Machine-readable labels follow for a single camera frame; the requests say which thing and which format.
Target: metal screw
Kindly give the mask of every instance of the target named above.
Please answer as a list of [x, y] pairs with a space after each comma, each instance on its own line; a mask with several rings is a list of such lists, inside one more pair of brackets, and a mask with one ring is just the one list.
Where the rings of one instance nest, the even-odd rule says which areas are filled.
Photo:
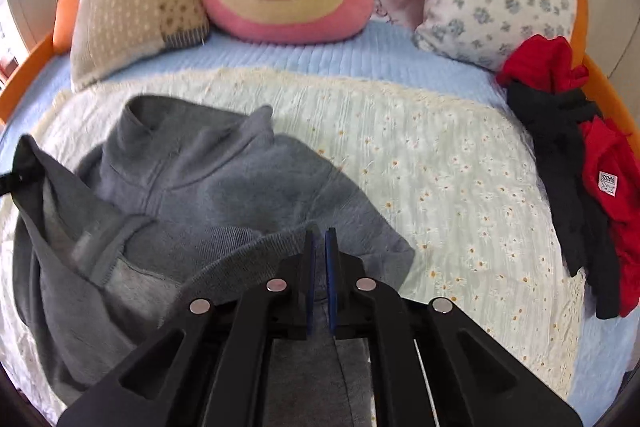
[[376, 289], [376, 282], [373, 279], [369, 279], [369, 277], [363, 277], [356, 281], [356, 288], [364, 292], [370, 292]]
[[438, 297], [433, 301], [433, 309], [438, 313], [449, 313], [453, 309], [453, 302], [444, 297]]
[[211, 309], [211, 303], [207, 299], [195, 299], [189, 304], [189, 310], [195, 315], [202, 315]]
[[267, 289], [270, 292], [284, 292], [287, 289], [287, 282], [284, 279], [271, 279], [267, 283]]

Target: beige patterned pillow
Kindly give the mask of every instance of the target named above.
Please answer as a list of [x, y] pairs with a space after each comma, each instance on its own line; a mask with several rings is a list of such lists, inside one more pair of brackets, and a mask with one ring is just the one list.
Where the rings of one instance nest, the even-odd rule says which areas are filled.
[[202, 42], [208, 33], [200, 0], [81, 0], [72, 86], [84, 89], [139, 58]]

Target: red clothing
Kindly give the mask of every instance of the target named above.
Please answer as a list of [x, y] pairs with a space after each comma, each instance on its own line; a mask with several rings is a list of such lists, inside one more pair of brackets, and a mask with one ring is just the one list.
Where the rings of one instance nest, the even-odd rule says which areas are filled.
[[496, 80], [502, 87], [518, 80], [553, 94], [577, 89], [587, 83], [589, 70], [584, 66], [572, 70], [571, 61], [571, 46], [564, 37], [550, 41], [542, 35], [533, 35], [507, 58]]
[[609, 232], [620, 260], [620, 315], [626, 317], [640, 299], [640, 164], [612, 120], [596, 117], [581, 123], [580, 130], [585, 152], [582, 181], [610, 218]]

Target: gray sweatshirt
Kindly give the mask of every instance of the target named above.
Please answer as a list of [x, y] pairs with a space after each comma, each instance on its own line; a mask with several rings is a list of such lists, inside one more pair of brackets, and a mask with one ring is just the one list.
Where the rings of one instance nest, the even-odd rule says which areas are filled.
[[[45, 176], [12, 194], [15, 302], [67, 404], [192, 299], [222, 304], [270, 279], [308, 227], [335, 227], [368, 275], [401, 285], [407, 242], [331, 163], [275, 135], [271, 113], [139, 96], [77, 175], [20, 140], [14, 170]], [[318, 267], [316, 333], [274, 344], [267, 426], [370, 423], [366, 347], [328, 333]]]

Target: clothing label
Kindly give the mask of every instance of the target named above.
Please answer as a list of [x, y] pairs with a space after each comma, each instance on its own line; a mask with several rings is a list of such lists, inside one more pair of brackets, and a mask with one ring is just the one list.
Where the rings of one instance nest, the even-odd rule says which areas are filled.
[[607, 174], [606, 172], [600, 171], [600, 175], [598, 176], [598, 187], [609, 196], [615, 196], [616, 188], [618, 188], [618, 177], [613, 174]]

